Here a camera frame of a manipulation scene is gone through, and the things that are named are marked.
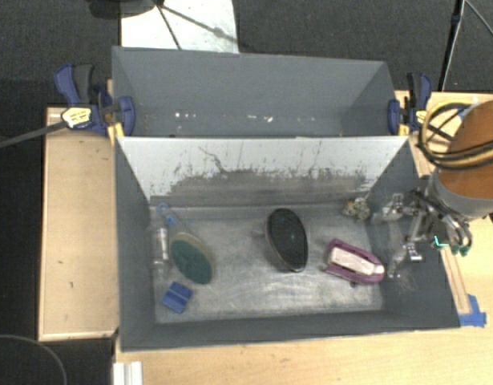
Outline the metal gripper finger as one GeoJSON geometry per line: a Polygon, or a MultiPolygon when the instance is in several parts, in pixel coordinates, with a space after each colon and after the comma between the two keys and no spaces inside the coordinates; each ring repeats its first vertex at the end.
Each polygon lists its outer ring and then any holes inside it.
{"type": "Polygon", "coordinates": [[[403,193],[394,193],[390,201],[375,211],[370,224],[380,225],[385,222],[398,221],[405,214],[405,196],[403,193]]]}
{"type": "Polygon", "coordinates": [[[415,242],[406,242],[391,254],[386,275],[389,279],[399,278],[399,270],[406,261],[419,263],[422,259],[423,256],[418,251],[417,244],[415,242]]]}

